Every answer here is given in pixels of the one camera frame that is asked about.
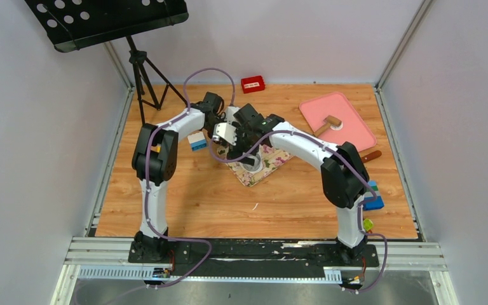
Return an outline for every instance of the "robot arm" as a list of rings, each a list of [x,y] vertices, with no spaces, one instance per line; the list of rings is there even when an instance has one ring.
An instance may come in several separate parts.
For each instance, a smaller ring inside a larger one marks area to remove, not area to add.
[[[363,200],[365,188],[339,160],[332,156],[332,153],[324,149],[329,147],[340,153],[365,180],[369,180],[355,147],[347,142],[337,146],[317,139],[323,143],[323,147],[318,147],[309,139],[292,135],[291,131],[303,132],[279,116],[271,114],[264,118],[250,104],[240,109],[229,106],[225,115],[220,115],[220,103],[222,103],[222,99],[219,96],[207,93],[202,102],[193,104],[193,109],[189,115],[156,134],[152,146],[158,147],[159,151],[155,150],[151,153],[149,181],[144,174],[145,153],[147,149],[152,149],[152,147],[147,147],[147,143],[156,127],[149,124],[142,127],[132,160],[132,167],[137,171],[137,177],[140,179],[143,204],[145,204],[145,196],[149,197],[149,204],[148,207],[143,206],[143,220],[136,240],[140,235],[141,242],[146,245],[154,245],[154,250],[160,256],[165,253],[160,246],[162,241],[158,235],[154,234],[147,222],[150,222],[158,232],[167,234],[165,200],[168,180],[176,168],[178,141],[190,133],[204,128],[214,142],[228,147],[227,158],[235,159],[241,157],[268,133],[288,130],[287,133],[276,133],[268,136],[261,144],[283,149],[321,171],[325,196],[337,207],[339,223],[337,239],[349,251],[349,256],[358,255],[367,241],[358,228],[358,223],[362,221],[362,218],[358,217],[357,213],[358,204]],[[252,151],[252,154],[256,154],[257,150],[258,147]],[[255,159],[242,158],[240,162],[253,165]],[[147,183],[150,183],[150,192],[147,192]],[[150,219],[146,218],[145,212],[148,213]]]

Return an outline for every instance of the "floor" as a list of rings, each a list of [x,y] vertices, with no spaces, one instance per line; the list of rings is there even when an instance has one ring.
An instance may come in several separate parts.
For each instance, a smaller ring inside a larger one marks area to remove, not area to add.
[[[162,86],[155,86],[160,94]],[[228,85],[192,85],[192,102],[211,91],[231,98]],[[398,175],[381,114],[371,85],[269,85],[266,90],[243,94],[237,87],[235,105],[252,104],[267,116],[275,113],[297,128],[311,132],[298,108],[303,101],[331,92],[347,96],[377,138],[383,155],[366,163],[377,181],[385,207],[364,212],[373,231],[388,238],[417,238],[407,199]],[[161,111],[146,106],[147,122],[166,121],[180,113],[184,103],[170,92]],[[133,236],[142,215],[141,190],[131,168],[132,153],[141,127],[139,106],[132,102],[96,236]],[[260,183],[243,186],[225,164],[214,161],[208,149],[192,152],[187,140],[179,145],[177,171],[168,187],[166,217],[170,236],[223,238],[334,238],[336,210],[324,197],[321,175],[292,158]]]

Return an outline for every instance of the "wooden mallet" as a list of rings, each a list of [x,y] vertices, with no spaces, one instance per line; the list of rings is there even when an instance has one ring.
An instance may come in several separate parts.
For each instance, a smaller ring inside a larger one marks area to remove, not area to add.
[[[340,128],[342,125],[343,125],[343,122],[336,118],[335,116],[327,116],[326,119],[324,119],[323,121],[325,121],[326,123],[319,127],[319,129],[317,129],[315,132],[313,132],[313,135],[315,137],[319,137],[323,132],[326,132],[331,126],[335,127],[335,128]]]

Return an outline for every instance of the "black music stand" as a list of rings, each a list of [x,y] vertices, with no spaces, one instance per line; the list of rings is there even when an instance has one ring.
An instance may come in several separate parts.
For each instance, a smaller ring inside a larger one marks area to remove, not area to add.
[[[147,58],[147,52],[135,47],[132,35],[185,22],[188,11],[184,0],[25,0],[48,38],[59,52],[67,53],[95,44],[126,37],[130,45],[129,62],[137,89],[141,122],[145,124],[143,104],[161,109],[167,90],[171,88],[186,103],[185,98],[162,72]],[[165,81],[158,101],[145,70],[145,61]],[[143,82],[152,101],[142,99]]]

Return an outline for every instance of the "floral pad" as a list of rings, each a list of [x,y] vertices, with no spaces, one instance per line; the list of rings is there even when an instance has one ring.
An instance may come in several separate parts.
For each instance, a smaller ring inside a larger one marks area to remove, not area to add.
[[[245,170],[239,162],[226,163],[244,186],[254,186],[256,183],[274,172],[278,167],[285,164],[290,158],[293,158],[293,156],[286,151],[268,147],[266,145],[261,145],[259,150],[261,154],[262,168],[256,173]],[[226,157],[227,149],[225,147],[218,147],[217,151],[220,157]]]

